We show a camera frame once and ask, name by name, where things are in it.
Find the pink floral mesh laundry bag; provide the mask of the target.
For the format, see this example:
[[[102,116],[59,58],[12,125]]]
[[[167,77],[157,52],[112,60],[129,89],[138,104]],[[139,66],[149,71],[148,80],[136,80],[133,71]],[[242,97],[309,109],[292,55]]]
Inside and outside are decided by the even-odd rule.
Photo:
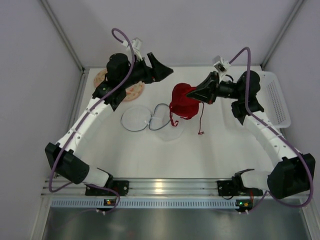
[[[95,88],[98,87],[99,84],[101,84],[103,82],[103,80],[105,79],[105,75],[107,73],[107,69],[103,69],[101,70],[94,78],[93,80],[93,85]],[[125,102],[130,102],[133,101],[135,99],[137,99],[144,91],[145,88],[145,84],[140,81],[130,87],[128,87],[125,92],[126,92],[126,97],[124,98]]]

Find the clear plastic dome insert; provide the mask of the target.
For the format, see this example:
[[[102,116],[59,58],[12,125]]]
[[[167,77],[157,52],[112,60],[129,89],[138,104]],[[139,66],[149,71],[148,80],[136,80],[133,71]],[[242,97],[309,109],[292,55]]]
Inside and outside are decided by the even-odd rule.
[[[172,113],[166,103],[159,103],[153,111],[135,105],[122,114],[120,122],[130,132],[148,129],[165,142],[178,139],[185,130],[185,120]]]

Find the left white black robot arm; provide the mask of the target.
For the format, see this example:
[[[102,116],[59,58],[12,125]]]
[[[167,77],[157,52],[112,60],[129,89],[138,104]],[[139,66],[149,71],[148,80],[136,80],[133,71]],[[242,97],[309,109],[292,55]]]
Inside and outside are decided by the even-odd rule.
[[[131,60],[123,53],[115,53],[106,64],[104,80],[95,88],[84,112],[67,133],[57,141],[48,143],[45,155],[51,168],[50,181],[54,174],[69,180],[71,184],[95,185],[105,188],[112,175],[82,161],[83,151],[105,119],[113,114],[126,98],[126,90],[140,82],[152,84],[171,75],[172,68],[160,63],[153,53],[144,59],[133,56]]]

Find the red bra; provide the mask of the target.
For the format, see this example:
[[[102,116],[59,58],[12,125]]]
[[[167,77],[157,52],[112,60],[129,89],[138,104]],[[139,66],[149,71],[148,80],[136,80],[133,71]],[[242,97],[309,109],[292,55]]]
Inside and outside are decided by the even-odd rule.
[[[169,118],[173,127],[177,127],[178,120],[174,120],[173,114],[179,116],[181,119],[190,120],[199,113],[200,104],[202,104],[201,115],[199,118],[198,135],[203,135],[202,131],[202,117],[204,114],[205,105],[199,100],[187,97],[187,94],[194,91],[196,87],[188,83],[178,83],[174,86],[171,94],[171,102],[169,104]]]

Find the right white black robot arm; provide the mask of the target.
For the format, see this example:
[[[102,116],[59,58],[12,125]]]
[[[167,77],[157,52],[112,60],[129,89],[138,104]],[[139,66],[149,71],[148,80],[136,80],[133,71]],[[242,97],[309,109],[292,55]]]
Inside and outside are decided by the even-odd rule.
[[[257,99],[260,89],[260,76],[255,71],[245,71],[237,82],[219,80],[214,71],[186,96],[208,105],[217,98],[233,99],[233,116],[256,138],[270,158],[271,171],[250,168],[235,173],[232,177],[235,191],[268,191],[278,200],[305,191],[312,194],[315,158],[310,153],[298,151],[272,125]]]

